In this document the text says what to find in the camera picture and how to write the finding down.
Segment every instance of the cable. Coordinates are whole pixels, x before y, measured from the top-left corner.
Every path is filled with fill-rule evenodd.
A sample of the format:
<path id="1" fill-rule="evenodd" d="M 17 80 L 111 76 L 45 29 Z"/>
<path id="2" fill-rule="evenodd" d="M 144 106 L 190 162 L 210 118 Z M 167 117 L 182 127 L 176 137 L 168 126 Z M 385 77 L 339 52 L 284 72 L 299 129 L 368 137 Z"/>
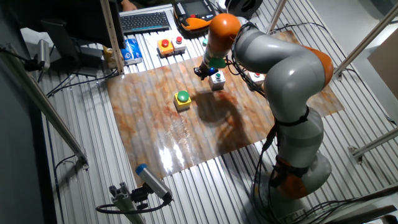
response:
<path id="1" fill-rule="evenodd" d="M 398 186 L 390 187 L 390 188 L 384 189 L 384 190 L 382 190 L 382 191 L 380 191 L 380 192 L 376 192 L 376 193 L 373 193 L 373 194 L 370 194 L 370 195 L 367 195 L 367 196 L 363 196 L 363 197 L 360 197 L 360 198 L 351 198 L 351 199 L 347 199 L 347 200 L 340 200 L 340 201 L 339 201 L 339 200 L 335 200 L 335 201 L 323 202 L 323 203 L 321 203 L 321 204 L 319 204 L 319 205 L 313 207 L 311 210 L 305 212 L 305 213 L 303 214 L 304 217 L 303 217 L 303 215 L 302 215 L 302 216 L 296 218 L 291 224 L 298 224 L 298 223 L 304 221 L 305 218 L 307 218 L 309 215 L 315 213 L 317 210 L 322 209 L 322 207 L 318 207 L 318 206 L 322 206 L 322 205 L 324 205 L 324 204 L 331 205 L 331 204 L 333 204 L 333 203 L 340 203 L 340 205 L 337 205 L 337 206 L 335 206 L 335 207 L 332 207 L 332 208 L 329 208 L 329 209 L 323 211 L 323 213 L 321 213 L 318 217 L 316 217 L 316 219 L 312 220 L 309 224 L 315 223 L 316 221 L 318 221 L 319 219 L 321 219 L 321 218 L 323 217 L 322 220 L 320 220 L 320 221 L 318 222 L 318 223 L 322 223 L 322 222 L 325 221 L 333 212 L 335 212 L 336 210 L 338 210 L 338 209 L 341 208 L 342 206 L 348 205 L 348 204 L 350 204 L 350 203 L 355 203 L 355 202 L 366 202 L 366 201 L 369 201 L 369 200 L 372 200 L 372 199 L 375 199 L 375 198 L 385 197 L 385 196 L 388 196 L 388 195 L 390 195 L 390 194 L 394 194 L 394 193 L 396 193 L 396 192 L 398 192 Z"/>
<path id="2" fill-rule="evenodd" d="M 42 70 L 40 72 L 39 78 L 37 79 L 37 83 L 40 83 L 41 79 L 42 79 L 42 75 L 43 75 L 44 70 Z"/>
<path id="3" fill-rule="evenodd" d="M 47 93 L 47 97 L 49 97 L 58 87 L 60 87 L 62 85 L 62 83 L 64 83 L 65 81 L 67 81 L 69 78 L 69 74 L 67 74 L 67 77 L 61 82 L 59 83 L 54 89 L 52 89 L 51 91 L 49 91 Z"/>
<path id="4" fill-rule="evenodd" d="M 286 29 L 288 27 L 297 27 L 297 26 L 304 26 L 304 25 L 310 25 L 310 26 L 319 27 L 319 28 L 321 28 L 324 31 L 329 33 L 329 31 L 323 25 L 320 25 L 320 24 L 317 24 L 317 23 L 314 23 L 314 22 L 303 22 L 303 23 L 300 23 L 300 24 L 286 24 L 284 27 L 274 29 L 273 31 L 271 31 L 270 34 L 275 34 L 277 31 L 281 31 L 282 29 Z"/>
<path id="5" fill-rule="evenodd" d="M 259 157 L 259 161 L 258 161 L 258 163 L 257 163 L 257 166 L 256 166 L 256 172 L 254 173 L 254 189 L 256 188 L 256 184 L 257 184 L 257 176 L 259 176 L 259 182 L 258 182 L 258 185 L 259 185 L 259 189 L 260 189 L 260 185 L 261 185 L 261 164 L 262 164 L 262 156 L 264 155 L 264 153 L 265 153 L 265 151 L 266 150 L 262 150 L 261 151 L 261 153 L 260 153 L 260 157 Z M 261 198 L 261 193 L 260 193 L 260 191 L 259 191 L 259 198 L 260 198 L 260 202 L 261 202 L 261 206 L 263 207 L 263 208 L 265 208 L 265 205 L 264 205 L 264 202 L 262 201 L 262 198 Z M 257 209 L 257 211 L 260 213 L 260 215 L 265 219 L 265 220 L 267 220 L 267 222 L 269 222 L 269 223 L 272 223 L 272 221 L 270 221 L 269 220 L 269 217 L 265 217 L 264 216 L 264 214 L 262 214 L 262 212 L 256 207 L 256 204 L 254 204 L 254 207 Z"/>
<path id="6" fill-rule="evenodd" d="M 269 210 L 271 211 L 272 219 L 273 219 L 274 221 L 276 221 L 277 223 L 282 224 L 282 223 L 279 221 L 279 219 L 276 217 L 275 212 L 274 212 L 274 210 L 272 209 L 272 201 L 271 201 L 271 179 L 272 179 L 272 177 L 274 176 L 274 174 L 275 174 L 275 169 L 272 170 L 271 176 L 269 177 L 269 180 L 268 180 L 268 200 L 267 200 L 267 203 L 268 203 Z"/>
<path id="7" fill-rule="evenodd" d="M 213 5 L 214 9 L 215 9 L 218 13 L 222 13 L 218 6 L 216 6 L 216 5 L 215 5 L 214 3 L 212 3 L 211 1 L 209 1 L 209 2 L 210 2 L 210 4 Z"/>
<path id="8" fill-rule="evenodd" d="M 148 212 L 154 212 L 157 211 L 164 206 L 168 205 L 171 201 L 169 202 L 163 202 L 161 205 L 155 208 L 148 208 L 148 209 L 143 209 L 143 210 L 135 210 L 135 211 L 114 211 L 114 210 L 107 210 L 107 209 L 102 209 L 102 208 L 109 208 L 109 207 L 116 207 L 113 204 L 107 204 L 107 205 L 100 205 L 95 208 L 97 212 L 105 213 L 105 214 L 120 214 L 120 215 L 133 215 L 133 214 L 142 214 L 142 213 L 148 213 Z"/>
<path id="9" fill-rule="evenodd" d="M 262 95 L 263 97 L 265 97 L 266 95 L 265 95 L 265 93 L 264 93 L 264 90 L 263 90 L 260 86 L 258 86 L 257 84 L 255 84 L 255 83 L 253 82 L 253 80 L 251 80 L 251 79 L 248 77 L 248 75 L 244 72 L 246 69 L 245 69 L 245 68 L 241 68 L 240 64 L 239 64 L 239 63 L 236 61 L 236 59 L 235 59 L 235 55 L 236 55 L 236 52 L 235 52 L 236 47 L 235 47 L 235 45 L 236 45 L 236 42 L 240 39 L 240 37 L 241 37 L 241 35 L 242 35 L 242 33 L 243 33 L 244 31 L 247 31 L 247 30 L 252 29 L 252 28 L 257 28 L 257 26 L 254 25 L 252 22 L 247 22 L 247 23 L 245 23 L 245 24 L 243 24 L 243 25 L 241 26 L 241 28 L 239 29 L 239 32 L 236 34 L 235 40 L 234 40 L 234 42 L 233 42 L 233 44 L 232 44 L 232 47 L 231 47 L 231 51 L 232 51 L 231 60 L 229 60 L 228 57 L 226 57 L 226 62 L 227 62 L 227 64 L 228 64 L 228 69 L 229 69 L 229 71 L 230 71 L 233 75 L 240 75 L 241 78 L 243 79 L 243 81 L 246 82 L 246 83 L 248 84 L 250 90 L 256 91 L 256 92 L 258 92 L 260 95 Z M 229 67 L 229 66 L 231 66 L 231 65 L 235 68 L 235 70 L 236 70 L 238 73 L 233 73 L 233 72 L 231 71 L 231 68 Z"/>
<path id="10" fill-rule="evenodd" d="M 58 85 L 57 87 L 55 87 L 52 91 L 50 91 L 50 92 L 47 94 L 47 97 L 53 96 L 54 94 L 58 93 L 60 90 L 62 90 L 62 89 L 64 89 L 64 88 L 68 88 L 68 87 L 75 86 L 75 85 L 81 85 L 81 84 L 89 83 L 89 82 L 93 82 L 93 81 L 99 81 L 99 80 L 107 79 L 107 78 L 109 78 L 111 75 L 113 75 L 115 72 L 117 72 L 117 69 L 115 69 L 112 73 L 110 73 L 109 75 L 106 75 L 106 76 L 104 76 L 104 77 L 102 77 L 102 78 L 95 78 L 95 79 L 93 79 L 93 80 L 88 80 L 88 81 L 84 81 L 84 82 L 80 82 L 80 83 L 75 83 L 75 84 L 71 84 L 71 85 L 66 85 L 66 86 L 63 86 L 63 87 L 61 87 L 61 88 L 58 88 L 58 87 L 60 86 L 60 85 Z"/>
<path id="11" fill-rule="evenodd" d="M 28 59 L 26 59 L 24 57 L 21 57 L 19 55 L 16 55 L 16 54 L 12 53 L 11 51 L 6 50 L 5 48 L 0 48 L 0 53 L 1 52 L 4 52 L 4 53 L 9 54 L 9 55 L 12 55 L 12 56 L 14 56 L 14 57 L 18 58 L 19 60 L 22 60 L 22 61 L 24 61 L 26 63 L 32 63 L 30 60 L 28 60 Z"/>
<path id="12" fill-rule="evenodd" d="M 70 158 L 72 158 L 72 157 L 74 157 L 74 156 L 76 156 L 76 154 L 74 154 L 73 156 L 66 157 L 66 158 L 62 159 L 62 160 L 55 166 L 54 170 L 57 170 L 58 166 L 61 165 L 61 163 L 62 163 L 63 161 L 65 161 L 65 160 L 67 160 L 67 159 L 70 159 Z"/>

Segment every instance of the black keyboard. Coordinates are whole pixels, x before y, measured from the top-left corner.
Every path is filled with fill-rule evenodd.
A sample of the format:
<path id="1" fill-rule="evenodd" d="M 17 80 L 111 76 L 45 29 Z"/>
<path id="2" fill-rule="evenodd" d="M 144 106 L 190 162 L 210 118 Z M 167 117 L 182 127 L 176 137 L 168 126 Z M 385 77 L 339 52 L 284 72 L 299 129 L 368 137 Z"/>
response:
<path id="1" fill-rule="evenodd" d="M 125 34 L 163 31 L 170 27 L 165 12 L 122 16 L 120 19 Z"/>

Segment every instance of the green button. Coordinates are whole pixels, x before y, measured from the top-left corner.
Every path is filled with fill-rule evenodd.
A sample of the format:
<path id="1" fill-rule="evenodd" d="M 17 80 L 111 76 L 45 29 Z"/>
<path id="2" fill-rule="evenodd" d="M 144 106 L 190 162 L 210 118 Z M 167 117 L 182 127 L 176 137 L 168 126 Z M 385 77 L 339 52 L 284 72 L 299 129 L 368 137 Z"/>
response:
<path id="1" fill-rule="evenodd" d="M 183 91 L 179 91 L 179 93 L 177 94 L 177 99 L 182 102 L 185 103 L 188 101 L 189 99 L 189 94 L 187 91 L 183 90 Z"/>

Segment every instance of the emergency stop button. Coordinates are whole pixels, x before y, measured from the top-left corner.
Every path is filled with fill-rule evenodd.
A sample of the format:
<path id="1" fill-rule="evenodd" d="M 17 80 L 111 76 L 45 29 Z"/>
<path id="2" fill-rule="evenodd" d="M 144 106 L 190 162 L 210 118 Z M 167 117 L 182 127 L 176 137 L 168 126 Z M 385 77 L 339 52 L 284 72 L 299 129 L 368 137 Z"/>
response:
<path id="1" fill-rule="evenodd" d="M 177 38 L 175 39 L 175 41 L 176 41 L 178 44 L 181 44 L 181 42 L 182 42 L 182 37 L 177 37 Z"/>
<path id="2" fill-rule="evenodd" d="M 162 40 L 162 47 L 167 47 L 167 46 L 169 46 L 169 41 L 166 39 Z"/>

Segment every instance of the monitor stand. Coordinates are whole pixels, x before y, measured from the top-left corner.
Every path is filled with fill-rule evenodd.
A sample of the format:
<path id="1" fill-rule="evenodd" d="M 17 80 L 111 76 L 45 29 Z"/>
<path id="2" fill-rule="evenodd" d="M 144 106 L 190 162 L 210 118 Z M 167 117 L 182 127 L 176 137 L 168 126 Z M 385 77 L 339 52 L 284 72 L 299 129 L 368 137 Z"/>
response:
<path id="1" fill-rule="evenodd" d="M 62 21 L 42 21 L 42 25 L 61 56 L 51 62 L 51 70 L 92 77 L 97 75 L 101 70 L 102 50 L 76 46 L 77 41 L 72 41 L 65 28 L 66 23 Z"/>

